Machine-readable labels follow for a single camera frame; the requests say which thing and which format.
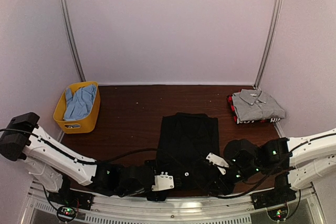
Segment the black long sleeve shirt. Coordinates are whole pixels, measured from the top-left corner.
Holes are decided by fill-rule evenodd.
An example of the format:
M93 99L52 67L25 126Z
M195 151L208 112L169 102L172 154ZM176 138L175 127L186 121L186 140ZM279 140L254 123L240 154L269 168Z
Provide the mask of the black long sleeve shirt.
M179 112L162 117L156 165L173 176L175 188L204 187L218 169L206 164L209 153L219 154L218 118Z

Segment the grey shirt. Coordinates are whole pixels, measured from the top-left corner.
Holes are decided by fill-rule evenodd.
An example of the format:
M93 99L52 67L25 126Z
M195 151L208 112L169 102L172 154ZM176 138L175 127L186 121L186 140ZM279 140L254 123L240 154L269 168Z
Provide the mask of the grey shirt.
M268 93L241 89L232 94L233 107L239 121L267 120L286 117L285 110Z

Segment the yellow plastic basket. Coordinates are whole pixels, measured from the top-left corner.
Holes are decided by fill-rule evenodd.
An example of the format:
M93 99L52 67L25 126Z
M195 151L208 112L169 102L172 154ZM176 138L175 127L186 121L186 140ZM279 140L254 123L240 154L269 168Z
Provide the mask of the yellow plastic basket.
M67 88L70 88L72 93L75 93L79 88L86 87L88 85L94 84L98 90L97 95L93 104L93 108L90 114L82 120L78 121L65 121L64 120L64 113L66 111L66 99L65 99L65 92ZM74 83L66 87L64 92L62 93L57 106L55 108L53 118L54 121L59 125L59 127L66 133L66 134L81 134L81 133L90 133L95 129L96 122L99 115L100 110L100 92L98 83L95 81L86 81L86 82L79 82Z

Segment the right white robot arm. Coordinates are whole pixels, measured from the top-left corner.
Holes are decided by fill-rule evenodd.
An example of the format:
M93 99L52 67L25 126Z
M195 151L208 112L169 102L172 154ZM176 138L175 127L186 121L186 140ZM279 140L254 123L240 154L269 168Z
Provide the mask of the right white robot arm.
M246 139L232 140L223 156L208 153L206 160L219 171L210 196L233 199L235 185L257 173L264 175L237 197L250 195L254 202L279 204L296 198L296 193L335 169L335 130L304 137L282 137L257 146Z

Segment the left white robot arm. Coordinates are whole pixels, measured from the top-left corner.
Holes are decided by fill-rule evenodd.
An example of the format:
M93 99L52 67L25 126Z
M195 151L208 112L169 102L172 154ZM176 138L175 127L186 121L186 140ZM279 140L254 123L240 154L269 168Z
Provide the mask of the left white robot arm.
M39 116L33 112L12 118L1 129L1 155L16 162L24 161L30 172L47 191L54 193L64 205L76 197L70 190L70 180L94 193L104 196L133 196L145 194L149 201L164 201L173 185L169 173L158 173L151 163L123 166L110 161L98 161L82 156L50 137L38 125Z

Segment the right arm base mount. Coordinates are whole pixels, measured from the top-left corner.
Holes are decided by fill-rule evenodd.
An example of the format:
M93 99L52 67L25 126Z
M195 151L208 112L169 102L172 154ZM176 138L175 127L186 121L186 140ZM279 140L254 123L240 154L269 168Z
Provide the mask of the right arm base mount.
M288 220L290 213L288 202L296 200L296 192L291 189L288 179L289 172L275 178L274 188L251 194L254 209L267 208L268 217L275 222Z

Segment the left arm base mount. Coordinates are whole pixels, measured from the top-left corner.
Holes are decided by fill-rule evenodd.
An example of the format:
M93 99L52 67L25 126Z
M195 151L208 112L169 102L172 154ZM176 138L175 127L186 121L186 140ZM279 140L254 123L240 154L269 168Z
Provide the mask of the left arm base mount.
M67 176L62 177L61 187L57 192L47 190L43 186L45 197L56 211L56 217L61 223L74 221L79 210L90 210L94 195L88 192L80 192L70 188L71 181Z

